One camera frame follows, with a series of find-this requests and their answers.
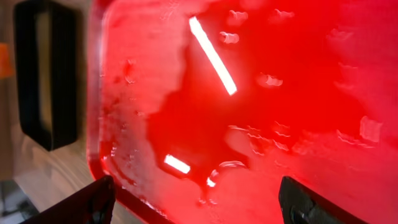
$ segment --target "wooden surface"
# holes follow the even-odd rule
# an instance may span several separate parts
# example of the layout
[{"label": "wooden surface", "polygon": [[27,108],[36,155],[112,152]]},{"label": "wooden surface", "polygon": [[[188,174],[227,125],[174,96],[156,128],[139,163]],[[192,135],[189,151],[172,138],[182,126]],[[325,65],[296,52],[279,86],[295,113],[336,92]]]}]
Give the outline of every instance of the wooden surface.
[{"label": "wooden surface", "polygon": [[0,79],[0,180],[12,178],[13,168],[6,94],[6,81]]},{"label": "wooden surface", "polygon": [[[12,9],[20,0],[6,0],[4,3],[5,38],[10,49],[13,46]],[[14,180],[31,199],[41,212],[69,195],[92,183],[93,178],[86,163],[86,60],[85,40],[88,11],[91,0],[62,0],[64,5],[78,9],[81,12],[79,22],[79,53],[78,53],[78,140],[77,142],[47,152],[31,138],[24,135],[19,124],[17,104],[17,83],[13,76],[5,80],[6,95],[9,105],[9,125],[14,151]],[[140,223],[120,204],[113,211],[112,223]]]}]

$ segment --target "wooden table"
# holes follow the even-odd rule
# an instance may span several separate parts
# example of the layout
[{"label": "wooden table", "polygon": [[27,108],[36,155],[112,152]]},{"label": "wooden table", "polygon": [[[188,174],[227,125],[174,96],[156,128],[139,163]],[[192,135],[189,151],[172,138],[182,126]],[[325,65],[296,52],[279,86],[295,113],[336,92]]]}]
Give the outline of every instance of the wooden table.
[{"label": "wooden table", "polygon": [[[5,38],[10,49],[13,45],[12,9],[20,0],[6,0]],[[91,0],[60,0],[66,6],[78,9],[82,14],[79,30],[87,30]],[[9,105],[11,141],[14,150],[14,180],[41,212],[55,205],[76,191],[92,183],[86,162],[86,33],[80,33],[78,46],[78,140],[68,146],[47,152],[30,137],[22,133],[19,124],[16,76],[5,80]],[[113,210],[112,223],[140,223],[120,204]]]}]

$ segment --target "black plastic frame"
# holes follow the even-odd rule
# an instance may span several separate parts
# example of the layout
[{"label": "black plastic frame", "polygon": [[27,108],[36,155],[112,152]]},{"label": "black plastic frame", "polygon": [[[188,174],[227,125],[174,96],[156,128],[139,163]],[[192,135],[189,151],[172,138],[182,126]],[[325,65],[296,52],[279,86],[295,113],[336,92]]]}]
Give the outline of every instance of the black plastic frame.
[{"label": "black plastic frame", "polygon": [[283,177],[279,203],[285,224],[365,224],[291,177]]},{"label": "black plastic frame", "polygon": [[[50,14],[52,130],[40,122],[39,60],[35,18]],[[60,4],[29,0],[14,8],[19,119],[22,131],[46,150],[73,143],[76,133],[76,15]]]},{"label": "black plastic frame", "polygon": [[115,201],[114,181],[107,175],[22,224],[109,224]]}]

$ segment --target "water droplet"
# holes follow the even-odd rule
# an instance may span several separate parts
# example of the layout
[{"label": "water droplet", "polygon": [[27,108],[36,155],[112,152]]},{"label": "water droplet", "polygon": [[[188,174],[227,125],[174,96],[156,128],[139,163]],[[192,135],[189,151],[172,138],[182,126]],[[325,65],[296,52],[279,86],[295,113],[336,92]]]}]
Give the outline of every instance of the water droplet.
[{"label": "water droplet", "polygon": [[230,125],[229,128],[246,133],[250,139],[250,147],[256,155],[263,156],[265,154],[265,150],[272,144],[270,139],[264,138],[260,135],[260,129],[252,128],[250,126],[247,128],[239,128],[233,125]]},{"label": "water droplet", "polygon": [[218,176],[218,174],[219,174],[218,171],[215,169],[215,170],[211,171],[210,178],[214,179],[215,177]]},{"label": "water droplet", "polygon": [[135,83],[135,79],[133,77],[133,73],[136,71],[136,61],[132,59],[127,59],[123,66],[123,75],[124,79],[128,84]]},{"label": "water droplet", "polygon": [[234,10],[229,10],[227,24],[229,26],[240,26],[248,18],[249,18],[249,14],[247,12],[235,12]]},{"label": "water droplet", "polygon": [[289,152],[289,148],[285,144],[279,143],[275,140],[273,140],[273,141],[274,141],[275,146],[278,147],[278,149]]},{"label": "water droplet", "polygon": [[379,142],[380,131],[382,123],[369,119],[367,116],[363,116],[361,119],[361,127],[359,129],[362,138],[372,142]]},{"label": "water droplet", "polygon": [[220,32],[220,40],[226,44],[236,44],[239,42],[238,34],[229,34],[227,32]]},{"label": "water droplet", "polygon": [[349,136],[349,135],[347,135],[347,134],[344,134],[344,133],[340,132],[339,130],[336,130],[336,132],[337,132],[338,138],[339,138],[341,141],[343,141],[343,142],[345,142],[345,143],[348,143],[348,144],[350,144],[350,145],[361,146],[361,147],[366,148],[366,149],[370,149],[370,148],[374,148],[374,147],[375,147],[375,146],[373,146],[373,145],[371,145],[371,144],[366,144],[365,142],[362,142],[362,141],[359,140],[359,139],[355,139],[355,138],[352,137],[352,136]]},{"label": "water droplet", "polygon": [[137,116],[145,116],[145,113],[141,112],[141,111],[135,111],[135,114]]},{"label": "water droplet", "polygon": [[280,137],[285,137],[285,138],[289,138],[291,135],[291,131],[290,131],[290,127],[283,125],[283,124],[279,124],[277,121],[274,121],[274,124],[272,126],[272,130]]},{"label": "water droplet", "polygon": [[202,196],[198,199],[197,205],[199,207],[204,205],[217,205],[217,202],[215,202],[213,199],[207,198],[207,196]]},{"label": "water droplet", "polygon": [[111,150],[111,156],[112,156],[112,157],[115,155],[116,150],[118,150],[118,148],[117,148],[115,145],[113,145],[113,146],[112,146],[112,150]]},{"label": "water droplet", "polygon": [[338,29],[332,29],[330,31],[330,37],[336,38],[336,39],[339,39],[339,40],[342,40],[342,41],[347,40],[352,35],[353,35],[352,32],[340,31]]},{"label": "water droplet", "polygon": [[283,80],[279,80],[276,77],[273,77],[272,75],[265,75],[263,73],[260,73],[260,75],[257,77],[257,84],[264,88],[281,86],[283,82],[284,82]]},{"label": "water droplet", "polygon": [[274,13],[268,18],[270,24],[282,24],[294,17],[294,12],[285,12],[275,9]]},{"label": "water droplet", "polygon": [[126,122],[124,122],[124,123],[121,125],[120,130],[121,130],[122,132],[126,132],[126,131],[127,131],[127,123],[126,123]]}]

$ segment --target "red translucent plastic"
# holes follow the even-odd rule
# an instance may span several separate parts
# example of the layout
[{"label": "red translucent plastic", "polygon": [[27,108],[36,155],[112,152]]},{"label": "red translucent plastic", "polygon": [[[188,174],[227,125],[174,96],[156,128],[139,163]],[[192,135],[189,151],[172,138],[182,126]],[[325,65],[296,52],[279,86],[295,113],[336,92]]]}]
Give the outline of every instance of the red translucent plastic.
[{"label": "red translucent plastic", "polygon": [[285,175],[398,222],[398,4],[93,2],[87,158],[175,223],[282,223]]}]

